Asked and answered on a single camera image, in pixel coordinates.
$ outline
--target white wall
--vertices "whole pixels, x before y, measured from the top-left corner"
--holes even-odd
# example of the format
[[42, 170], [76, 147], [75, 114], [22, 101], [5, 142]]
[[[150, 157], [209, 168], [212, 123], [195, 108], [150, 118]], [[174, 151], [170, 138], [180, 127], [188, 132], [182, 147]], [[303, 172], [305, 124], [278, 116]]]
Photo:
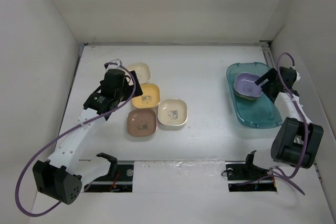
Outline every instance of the white wall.
[[[52, 0], [0, 0], [0, 223], [28, 223], [14, 190], [25, 163], [58, 133], [78, 44]], [[31, 210], [32, 172], [21, 187]]]
[[79, 42], [259, 42], [279, 31], [288, 1], [54, 0]]
[[[327, 199], [336, 217], [336, 0], [293, 0], [286, 26], [272, 44], [272, 52], [293, 53], [302, 71], [298, 91], [308, 116], [324, 127], [316, 158]], [[328, 117], [319, 112], [320, 101]]]

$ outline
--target bowl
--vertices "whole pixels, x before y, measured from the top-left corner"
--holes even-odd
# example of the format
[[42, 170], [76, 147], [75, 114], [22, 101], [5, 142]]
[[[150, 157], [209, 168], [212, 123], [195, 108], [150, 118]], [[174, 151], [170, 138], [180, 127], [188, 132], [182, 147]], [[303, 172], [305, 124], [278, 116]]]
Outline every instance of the bowl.
[[129, 71], [133, 71], [133, 70], [135, 71], [140, 84], [147, 83], [151, 79], [151, 73], [149, 71], [149, 67], [145, 63], [142, 63], [142, 62], [135, 63], [135, 64], [127, 66], [126, 68]]
[[138, 109], [154, 108], [160, 102], [160, 90], [155, 84], [142, 84], [142, 96], [132, 98], [132, 104]]
[[263, 93], [261, 87], [255, 84], [255, 81], [260, 78], [254, 73], [242, 72], [237, 75], [234, 84], [234, 91], [236, 95], [245, 99], [257, 99]]
[[187, 104], [180, 99], [166, 99], [160, 102], [158, 117], [160, 123], [181, 126], [187, 121]]
[[156, 114], [151, 109], [136, 109], [127, 117], [127, 131], [131, 136], [150, 136], [158, 128]]

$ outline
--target white table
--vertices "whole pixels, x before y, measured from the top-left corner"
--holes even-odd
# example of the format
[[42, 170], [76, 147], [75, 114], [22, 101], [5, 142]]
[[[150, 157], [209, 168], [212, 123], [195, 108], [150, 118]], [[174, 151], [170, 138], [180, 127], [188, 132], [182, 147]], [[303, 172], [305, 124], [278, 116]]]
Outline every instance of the white table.
[[[134, 165], [133, 193], [82, 193], [72, 205], [61, 204], [44, 217], [31, 218], [30, 224], [334, 223], [314, 167], [300, 170], [293, 180], [306, 196], [280, 180], [277, 193], [229, 193], [220, 175], [225, 168], [222, 160], [245, 159], [252, 150], [269, 148], [279, 130], [241, 126], [229, 96], [227, 67], [265, 62], [260, 47], [86, 46], [61, 132], [73, 126], [84, 100], [103, 78], [103, 64], [115, 58], [125, 66], [147, 63], [161, 99], [180, 98], [187, 103], [185, 127], [158, 128], [148, 138], [131, 137], [125, 126], [133, 109], [128, 104], [99, 130], [82, 158], [104, 151], [119, 160], [145, 161]], [[285, 171], [289, 174], [292, 168]], [[33, 211], [54, 203], [38, 193]]]

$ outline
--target plastic dish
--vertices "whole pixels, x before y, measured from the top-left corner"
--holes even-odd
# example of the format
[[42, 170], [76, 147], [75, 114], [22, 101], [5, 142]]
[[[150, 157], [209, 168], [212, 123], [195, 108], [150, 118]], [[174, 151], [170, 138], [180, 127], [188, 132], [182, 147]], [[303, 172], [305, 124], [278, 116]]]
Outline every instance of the plastic dish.
[[232, 103], [238, 121], [247, 127], [269, 129], [282, 124], [277, 107], [262, 93], [256, 100], [248, 100], [235, 94], [234, 83], [237, 75], [243, 72], [264, 75], [270, 68], [263, 63], [236, 63], [228, 67], [226, 77], [229, 84]]
[[163, 125], [181, 126], [188, 119], [187, 104], [180, 99], [166, 99], [158, 107], [159, 122]]
[[259, 75], [248, 72], [238, 74], [234, 84], [236, 95], [246, 99], [257, 99], [260, 97], [263, 91], [260, 86], [254, 83], [259, 78]]
[[140, 84], [144, 84], [149, 82], [149, 80], [151, 79], [151, 73], [149, 71], [149, 67], [147, 64], [145, 63], [135, 63], [132, 65], [129, 65], [126, 67], [129, 71], [135, 71], [138, 81]]
[[132, 104], [138, 109], [153, 108], [160, 102], [160, 90], [155, 84], [142, 84], [142, 96], [132, 98]]
[[150, 136], [158, 128], [156, 114], [151, 109], [137, 109], [128, 114], [127, 131], [131, 136]]

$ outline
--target purple hose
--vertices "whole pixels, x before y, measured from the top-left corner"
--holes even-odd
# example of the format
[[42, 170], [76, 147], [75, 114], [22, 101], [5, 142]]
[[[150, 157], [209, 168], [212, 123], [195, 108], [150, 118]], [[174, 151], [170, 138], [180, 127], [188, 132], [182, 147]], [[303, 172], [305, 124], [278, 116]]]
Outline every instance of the purple hose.
[[[112, 62], [108, 62], [108, 63], [105, 63], [104, 66], [107, 67], [108, 65], [118, 65], [116, 63], [112, 63]], [[135, 83], [135, 78], [133, 77], [133, 75], [131, 74], [131, 72], [129, 70], [127, 70], [124, 66], [120, 65], [120, 67], [126, 71], [126, 73], [128, 73], [133, 81], [133, 83]], [[83, 122], [83, 124], [88, 124], [94, 120], [97, 120], [99, 118], [102, 118], [103, 116], [107, 116], [107, 115], [110, 115], [112, 114], [113, 112], [117, 111], [118, 109], [124, 107], [126, 105], [126, 103], [128, 103], [132, 97], [134, 96], [135, 94], [135, 89], [136, 89], [136, 86], [134, 85], [133, 87], [133, 90], [132, 90], [132, 93], [130, 95], [130, 97], [127, 98], [127, 100], [120, 106], [114, 108], [113, 110], [110, 110], [104, 114], [101, 114], [101, 115], [97, 115], [89, 120], [86, 120], [85, 122]], [[26, 171], [28, 170], [29, 166], [32, 164], [32, 162], [38, 157], [38, 155], [40, 155], [43, 151], [45, 151], [48, 147], [52, 146], [53, 144], [55, 144], [59, 139], [61, 139], [62, 137], [66, 136], [67, 134], [69, 134], [70, 132], [78, 129], [81, 127], [81, 124], [78, 124], [76, 125], [75, 127], [67, 130], [66, 132], [60, 134], [57, 138], [55, 138], [54, 140], [52, 140], [51, 142], [49, 142], [46, 146], [44, 146], [42, 149], [40, 149], [34, 156], [31, 157], [31, 159], [28, 161], [28, 163], [25, 165], [25, 167], [23, 168], [20, 176], [19, 176], [19, 179], [17, 180], [17, 183], [16, 183], [16, 187], [15, 187], [15, 203], [16, 203], [16, 206], [17, 208], [22, 212], [24, 213], [25, 215], [27, 216], [30, 216], [30, 217], [40, 217], [42, 215], [45, 215], [47, 213], [49, 213], [50, 211], [52, 211], [55, 207], [57, 207], [61, 202], [58, 202], [56, 203], [55, 205], [53, 205], [51, 208], [49, 208], [48, 210], [44, 211], [44, 212], [41, 212], [39, 214], [33, 214], [32, 212], [28, 212], [26, 209], [23, 208], [23, 206], [21, 205], [21, 202], [20, 202], [20, 198], [19, 198], [19, 190], [20, 190], [20, 185], [21, 185], [21, 182], [22, 182], [22, 179], [23, 179], [23, 176], [25, 175]]]
[[264, 177], [256, 179], [256, 180], [247, 181], [247, 182], [244, 182], [244, 183], [239, 183], [238, 185], [247, 185], [247, 184], [251, 184], [251, 183], [257, 182], [257, 181], [259, 181], [261, 179], [265, 179], [265, 178], [269, 178], [269, 177], [277, 177], [277, 178], [281, 178], [282, 180], [286, 181], [291, 186], [293, 186], [296, 190], [298, 190], [300, 193], [302, 193], [303, 195], [305, 195], [305, 193], [303, 192], [303, 190], [298, 185], [296, 185], [293, 181], [291, 181], [290, 179], [294, 178], [295, 175], [297, 175], [297, 173], [298, 173], [298, 171], [299, 171], [299, 169], [301, 167], [303, 158], [305, 156], [304, 154], [306, 153], [306, 150], [307, 150], [307, 144], [308, 144], [308, 123], [307, 123], [306, 117], [304, 116], [304, 114], [302, 113], [302, 111], [301, 111], [301, 109], [299, 107], [300, 105], [297, 103], [297, 101], [294, 100], [294, 96], [293, 96], [292, 92], [290, 92], [290, 90], [287, 88], [287, 86], [286, 86], [285, 82], [283, 81], [283, 78], [282, 78], [282, 76], [280, 74], [280, 60], [281, 60], [281, 58], [284, 55], [289, 56], [289, 58], [292, 60], [293, 67], [295, 67], [295, 62], [294, 62], [293, 56], [291, 54], [287, 53], [287, 52], [283, 52], [279, 56], [278, 61], [277, 61], [278, 76], [279, 76], [281, 84], [283, 85], [283, 88], [289, 94], [289, 96], [292, 98], [294, 106], [295, 106], [297, 112], [300, 114], [300, 116], [301, 116], [301, 118], [303, 120], [303, 124], [304, 124], [303, 147], [302, 147], [302, 151], [301, 151], [301, 154], [300, 154], [300, 157], [299, 157], [299, 160], [298, 160], [298, 164], [296, 165], [294, 172], [290, 176], [287, 176], [282, 169], [280, 169], [279, 167], [276, 167], [275, 169], [279, 170], [281, 172], [281, 174], [273, 171], [274, 175], [267, 175], [267, 176], [264, 176]]

